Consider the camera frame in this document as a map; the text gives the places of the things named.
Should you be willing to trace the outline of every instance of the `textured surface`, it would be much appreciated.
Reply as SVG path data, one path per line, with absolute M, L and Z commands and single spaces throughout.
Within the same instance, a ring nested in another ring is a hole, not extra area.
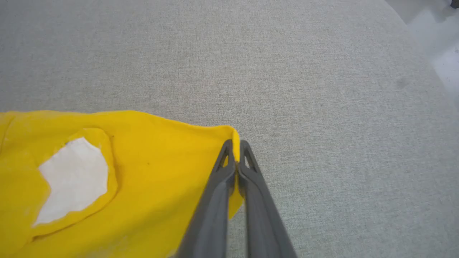
M 300 257 L 454 257 L 458 116 L 408 34 L 381 0 L 1 1 L 0 110 L 231 124 Z

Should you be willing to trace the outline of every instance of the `white floor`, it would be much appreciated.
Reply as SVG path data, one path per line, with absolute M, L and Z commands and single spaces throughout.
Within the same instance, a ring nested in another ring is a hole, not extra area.
M 386 0 L 408 25 L 459 109 L 459 9 L 448 0 Z

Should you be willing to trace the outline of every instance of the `gray fabric surface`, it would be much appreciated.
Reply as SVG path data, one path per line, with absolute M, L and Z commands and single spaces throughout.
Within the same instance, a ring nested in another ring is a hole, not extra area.
M 300 257 L 459 253 L 458 115 L 382 0 L 1 1 L 0 87 L 2 111 L 233 125 Z

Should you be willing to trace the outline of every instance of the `yellow fabric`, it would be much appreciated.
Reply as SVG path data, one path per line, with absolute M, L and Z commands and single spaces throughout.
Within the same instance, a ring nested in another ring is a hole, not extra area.
M 38 167 L 84 137 L 108 165 L 107 193 L 34 226 L 50 188 Z M 123 111 L 0 113 L 0 256 L 167 257 L 186 230 L 230 126 L 199 127 Z M 242 204 L 235 190 L 232 217 Z

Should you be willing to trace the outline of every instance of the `white patch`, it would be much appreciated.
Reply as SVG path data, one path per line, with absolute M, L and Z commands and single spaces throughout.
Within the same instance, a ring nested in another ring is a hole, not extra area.
M 49 223 L 81 211 L 107 192 L 108 166 L 102 152 L 85 138 L 70 141 L 39 170 L 51 194 L 34 224 Z

